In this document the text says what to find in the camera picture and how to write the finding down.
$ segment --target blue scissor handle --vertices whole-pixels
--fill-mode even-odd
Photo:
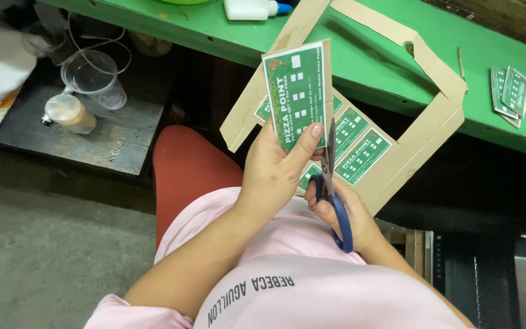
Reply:
[[[316,182],[316,199],[317,201],[325,200],[323,194],[324,191],[324,178],[321,174],[316,174],[310,177],[310,181]],[[348,219],[348,213],[344,204],[340,201],[338,194],[334,194],[334,197],[328,196],[328,202],[334,208],[336,212],[336,218],[338,218],[338,224],[340,226],[340,232],[342,233],[342,240],[338,237],[338,234],[332,229],[332,237],[334,242],[345,253],[352,252],[352,229],[350,227],[350,220]]]

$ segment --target glue bottle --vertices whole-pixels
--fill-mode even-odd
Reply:
[[[224,0],[224,9],[230,20],[267,20],[293,8],[275,0]]]

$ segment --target pink shirt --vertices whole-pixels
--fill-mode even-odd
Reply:
[[[233,205],[240,188],[209,193],[164,234],[154,263]],[[106,328],[464,328],[427,287],[401,272],[343,253],[330,228],[294,197],[212,289],[195,323],[164,307],[103,298],[86,329]]]

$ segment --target clear plastic lid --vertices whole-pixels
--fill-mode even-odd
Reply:
[[[48,100],[44,111],[56,122],[74,118],[81,109],[81,103],[72,95],[56,95]]]

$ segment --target gray floor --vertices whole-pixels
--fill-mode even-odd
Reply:
[[[153,263],[153,191],[0,149],[0,328],[81,328]]]

